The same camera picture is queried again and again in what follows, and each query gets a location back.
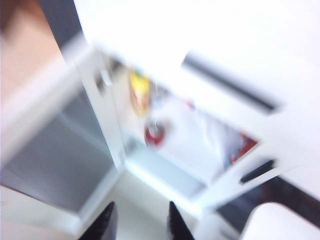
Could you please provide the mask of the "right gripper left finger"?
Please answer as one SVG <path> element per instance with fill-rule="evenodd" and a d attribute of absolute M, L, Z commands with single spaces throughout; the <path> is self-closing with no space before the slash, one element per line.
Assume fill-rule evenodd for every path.
<path fill-rule="evenodd" d="M 112 201 L 82 234 L 81 240 L 115 240 L 117 228 L 118 210 L 116 203 Z"/>

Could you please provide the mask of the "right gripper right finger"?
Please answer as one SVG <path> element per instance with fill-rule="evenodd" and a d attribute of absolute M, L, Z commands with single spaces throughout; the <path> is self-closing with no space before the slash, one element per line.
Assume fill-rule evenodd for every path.
<path fill-rule="evenodd" d="M 169 202 L 167 231 L 169 240 L 195 239 L 173 201 Z"/>

